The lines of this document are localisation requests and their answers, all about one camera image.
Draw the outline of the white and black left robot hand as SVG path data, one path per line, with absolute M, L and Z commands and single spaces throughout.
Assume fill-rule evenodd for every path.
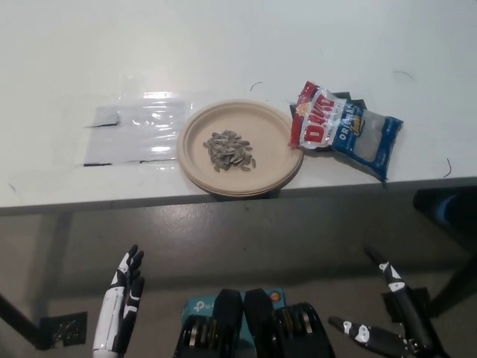
M 144 251 L 133 245 L 121 259 L 104 293 L 92 346 L 93 358 L 123 357 L 130 343 L 145 287 Z

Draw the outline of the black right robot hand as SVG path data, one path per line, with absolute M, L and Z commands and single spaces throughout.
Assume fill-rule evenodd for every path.
M 383 273 L 388 293 L 401 314 L 405 334 L 401 336 L 337 316 L 329 317 L 329 324 L 358 346 L 382 357 L 448 357 L 430 318 L 418 305 L 414 293 L 399 272 L 375 248 L 366 245 L 364 252 Z

